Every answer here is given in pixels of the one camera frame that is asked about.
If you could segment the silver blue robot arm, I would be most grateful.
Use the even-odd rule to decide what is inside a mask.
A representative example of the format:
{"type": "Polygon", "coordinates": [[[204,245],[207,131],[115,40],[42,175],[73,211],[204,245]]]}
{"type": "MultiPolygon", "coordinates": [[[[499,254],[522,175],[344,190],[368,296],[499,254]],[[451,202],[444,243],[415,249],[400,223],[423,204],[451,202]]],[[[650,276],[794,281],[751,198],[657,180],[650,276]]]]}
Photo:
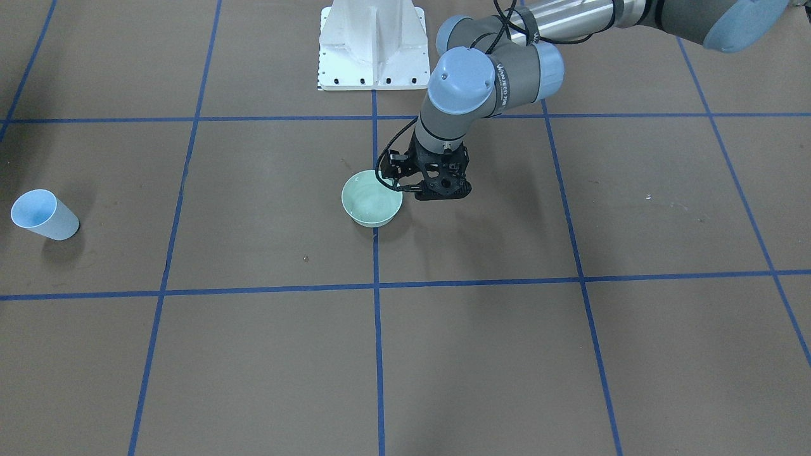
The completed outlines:
{"type": "Polygon", "coordinates": [[[449,18],[435,39],[438,61],[422,108],[408,124],[409,146],[385,146],[374,176],[417,200],[464,198],[471,191],[464,138],[480,119],[557,93],[565,77],[560,46],[645,26],[732,54],[761,38],[787,8],[787,1],[513,1],[495,4],[486,18],[449,18]]]}

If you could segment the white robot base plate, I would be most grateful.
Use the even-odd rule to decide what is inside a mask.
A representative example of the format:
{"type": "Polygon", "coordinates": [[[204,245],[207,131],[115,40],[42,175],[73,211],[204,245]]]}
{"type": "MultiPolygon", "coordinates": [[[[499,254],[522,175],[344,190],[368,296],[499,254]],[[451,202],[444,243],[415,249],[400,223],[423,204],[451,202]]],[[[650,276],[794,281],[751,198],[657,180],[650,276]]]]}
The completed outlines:
{"type": "Polygon", "coordinates": [[[321,10],[317,89],[428,87],[425,11],[411,1],[333,1],[321,10]]]}

